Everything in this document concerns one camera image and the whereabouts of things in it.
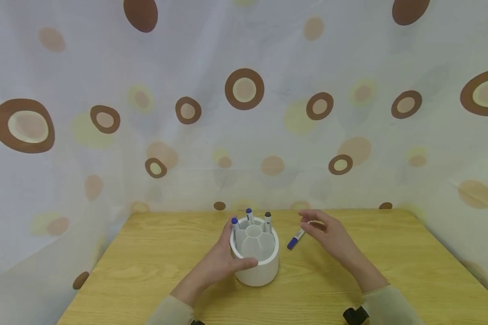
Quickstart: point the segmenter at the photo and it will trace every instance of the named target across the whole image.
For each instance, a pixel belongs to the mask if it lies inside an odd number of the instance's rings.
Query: marker cap
[[[287,249],[292,250],[296,243],[298,243],[298,239],[292,238],[289,244],[287,244]]]

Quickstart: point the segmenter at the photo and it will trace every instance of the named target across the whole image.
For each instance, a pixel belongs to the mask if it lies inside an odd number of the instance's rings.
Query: wrist
[[[170,295],[193,308],[207,287],[203,278],[193,269],[179,282]]]
[[[387,278],[362,254],[344,266],[354,277],[361,292],[367,293],[389,285]]]

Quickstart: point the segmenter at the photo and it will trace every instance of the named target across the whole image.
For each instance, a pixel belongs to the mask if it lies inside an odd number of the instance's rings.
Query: wood grain tabletop
[[[488,325],[488,292],[410,213],[400,209],[326,211],[406,296],[426,324]],[[344,324],[361,304],[354,278],[299,229],[296,211],[271,211],[281,247],[274,281],[251,288],[234,277],[196,305],[207,325]],[[255,216],[263,211],[255,211]],[[132,215],[58,325],[144,324],[220,236],[231,212]]]

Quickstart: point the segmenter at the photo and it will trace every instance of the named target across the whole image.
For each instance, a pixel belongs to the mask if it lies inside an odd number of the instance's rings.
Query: beige sleeve
[[[424,325],[404,295],[392,285],[363,295],[371,325]]]
[[[190,325],[193,308],[175,297],[166,297],[150,315],[147,325]]]

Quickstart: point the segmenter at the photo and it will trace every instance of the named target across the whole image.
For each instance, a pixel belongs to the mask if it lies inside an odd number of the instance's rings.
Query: white pen holder
[[[258,266],[235,273],[241,283],[251,287],[260,287],[270,283],[278,273],[278,236],[271,227],[271,233],[265,232],[264,220],[255,216],[253,225],[247,218],[239,219],[240,230],[231,232],[230,246],[234,257],[254,257]]]

